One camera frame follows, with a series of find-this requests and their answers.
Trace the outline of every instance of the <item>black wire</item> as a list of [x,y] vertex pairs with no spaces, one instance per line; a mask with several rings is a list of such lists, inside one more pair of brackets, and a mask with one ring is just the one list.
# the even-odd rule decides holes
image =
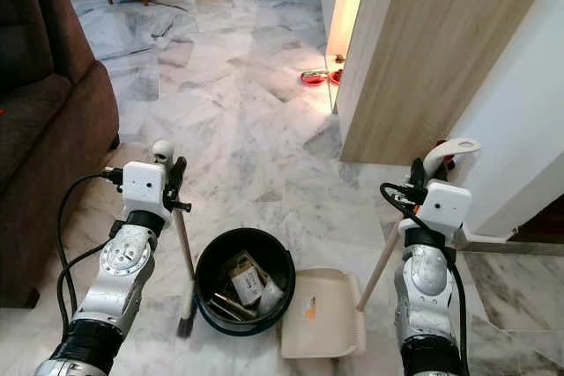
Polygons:
[[[434,232],[431,228],[429,228],[429,226],[423,222],[421,219],[419,219],[416,215],[415,212],[406,207],[404,204],[394,200],[394,198],[388,193],[388,191],[386,191],[386,189],[395,189],[396,191],[401,192],[402,191],[402,187],[396,185],[396,184],[391,184],[389,182],[384,182],[383,184],[380,185],[380,193],[382,194],[382,197],[384,197],[384,199],[386,199],[386,201],[388,201],[388,203],[390,203],[392,206],[394,206],[396,209],[398,209],[399,211],[401,211],[405,217],[408,217],[409,219],[411,219],[413,222],[415,222],[417,225],[419,225],[421,228],[427,230],[427,231],[432,231]],[[460,301],[460,360],[462,362],[462,366],[463,366],[463,371],[465,372],[465,376],[469,376],[470,375],[470,371],[468,369],[468,352],[467,352],[467,347],[466,347],[466,294],[464,292],[464,284],[462,282],[462,278],[460,277],[460,273],[458,273],[458,269],[456,268],[456,264],[454,262],[454,259],[451,257],[451,255],[447,252],[445,247],[439,247],[439,249],[442,252],[442,255],[444,255],[446,261],[447,261],[447,267],[449,268],[450,272],[452,273],[453,277],[455,278],[455,283],[456,283],[456,289],[458,290],[458,299]]]
[[67,308],[64,305],[64,298],[63,298],[63,281],[65,279],[65,276],[70,274],[70,270],[72,266],[74,266],[81,260],[84,260],[86,257],[99,252],[102,248],[106,246],[108,242],[109,240],[104,242],[103,244],[100,244],[95,248],[86,251],[85,253],[81,254],[79,257],[72,259],[70,263],[66,264],[63,267],[61,273],[59,273],[59,277],[56,280],[56,300],[57,303],[59,304],[59,310],[61,311],[61,319],[63,320],[63,336],[61,337],[62,340],[64,340],[64,338],[67,336],[69,332],[69,316],[67,314]]
[[[76,181],[72,183],[72,185],[67,189],[66,193],[64,193],[63,200],[61,201],[61,205],[59,206],[59,211],[57,214],[56,219],[56,252],[59,254],[59,260],[61,261],[61,265],[63,268],[67,266],[69,263],[67,262],[67,256],[64,253],[63,249],[63,235],[61,226],[63,226],[63,210],[64,206],[69,200],[69,197],[72,194],[74,188],[76,188],[81,182],[91,180],[93,178],[102,178],[102,173],[93,173],[91,175],[86,175],[78,178]],[[69,297],[70,297],[70,309],[74,313],[77,311],[77,293],[74,291],[74,283],[72,282],[72,275],[70,272],[66,275],[67,279],[67,286],[69,287]],[[63,303],[64,313],[66,314],[66,306]]]

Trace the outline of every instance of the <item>sofa cushion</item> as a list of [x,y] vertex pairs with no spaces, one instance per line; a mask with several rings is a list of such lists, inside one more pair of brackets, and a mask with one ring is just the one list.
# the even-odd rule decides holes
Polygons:
[[0,0],[0,93],[5,95],[52,72],[38,0]]
[[68,97],[65,77],[48,77],[0,97],[0,192]]

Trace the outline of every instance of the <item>trash in bucket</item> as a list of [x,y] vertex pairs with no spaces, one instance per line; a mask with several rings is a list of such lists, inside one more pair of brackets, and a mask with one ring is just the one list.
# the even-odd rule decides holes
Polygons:
[[295,289],[292,256],[267,232],[240,228],[218,236],[196,270],[203,317],[228,335],[253,335],[276,323]]

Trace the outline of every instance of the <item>marble floor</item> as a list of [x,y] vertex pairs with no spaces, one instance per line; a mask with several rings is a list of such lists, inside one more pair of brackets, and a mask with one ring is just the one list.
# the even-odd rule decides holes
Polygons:
[[[396,218],[376,188],[400,181],[406,168],[338,161],[340,134],[328,87],[298,81],[302,70],[324,67],[319,0],[198,0],[183,7],[72,1],[94,54],[108,68],[119,107],[122,145],[108,154],[108,164],[148,159],[151,144],[163,137],[189,160],[182,199],[193,203],[187,224],[195,260],[223,231],[254,226],[279,238],[297,269],[334,267],[366,283],[384,245],[382,231]],[[118,194],[93,182],[65,230],[68,255],[102,242],[120,211]],[[275,328],[231,338],[197,315],[191,337],[175,337],[187,282],[178,250],[175,234],[164,231],[141,311],[112,375],[402,374],[392,323],[398,251],[367,306],[366,354],[284,360]],[[459,256],[472,374],[563,374],[560,297],[554,293],[557,302],[541,324],[520,297],[534,295],[523,287],[534,277],[520,280],[516,269],[517,276],[502,278],[505,268],[488,254],[466,259],[468,265]],[[536,271],[539,261],[525,264]],[[480,273],[484,263],[493,263],[489,273]],[[553,266],[560,265],[554,259]],[[92,258],[75,270],[79,297],[97,267]],[[58,271],[53,256],[34,310],[0,310],[0,375],[33,374],[57,345]],[[496,277],[497,285],[487,283]],[[551,283],[557,282],[555,276]],[[496,297],[507,285],[511,300]]]

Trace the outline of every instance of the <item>sofa armrest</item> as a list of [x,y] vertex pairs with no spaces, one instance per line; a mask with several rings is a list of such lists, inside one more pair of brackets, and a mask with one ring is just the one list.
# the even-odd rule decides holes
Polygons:
[[94,55],[71,0],[39,0],[55,72],[76,84],[94,63]]

